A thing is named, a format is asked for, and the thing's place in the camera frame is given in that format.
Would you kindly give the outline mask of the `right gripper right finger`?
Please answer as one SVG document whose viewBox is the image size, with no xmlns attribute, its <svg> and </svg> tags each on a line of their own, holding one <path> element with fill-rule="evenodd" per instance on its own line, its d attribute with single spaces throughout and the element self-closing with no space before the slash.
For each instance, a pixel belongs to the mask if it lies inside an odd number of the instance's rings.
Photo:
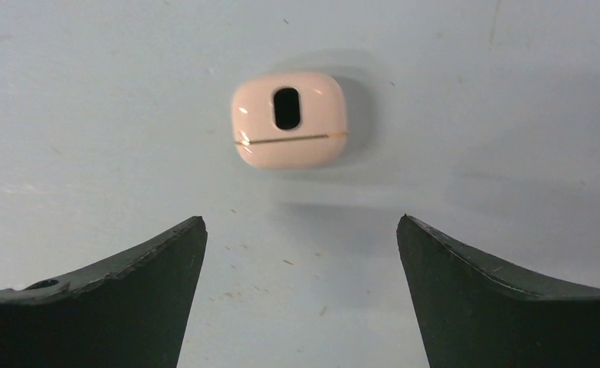
<svg viewBox="0 0 600 368">
<path fill-rule="evenodd" d="M 600 288 L 528 270 L 405 215 L 397 227 L 432 367 L 600 367 Z"/>
</svg>

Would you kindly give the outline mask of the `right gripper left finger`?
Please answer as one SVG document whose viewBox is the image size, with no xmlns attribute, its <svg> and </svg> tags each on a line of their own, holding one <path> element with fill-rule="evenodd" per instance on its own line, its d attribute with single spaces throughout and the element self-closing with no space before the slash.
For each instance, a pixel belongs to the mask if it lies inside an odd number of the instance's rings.
<svg viewBox="0 0 600 368">
<path fill-rule="evenodd" d="M 208 240 L 194 216 L 25 289 L 0 290 L 0 367 L 175 367 Z"/>
</svg>

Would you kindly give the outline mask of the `white earbud charging case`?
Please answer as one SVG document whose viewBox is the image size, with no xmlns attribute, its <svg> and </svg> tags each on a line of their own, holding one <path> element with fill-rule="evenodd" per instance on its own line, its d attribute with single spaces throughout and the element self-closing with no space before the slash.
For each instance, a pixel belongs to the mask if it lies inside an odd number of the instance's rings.
<svg viewBox="0 0 600 368">
<path fill-rule="evenodd" d="M 306 169 L 336 159 L 347 141 L 346 100 L 328 74 L 266 74 L 231 101 L 234 145 L 258 169 Z"/>
</svg>

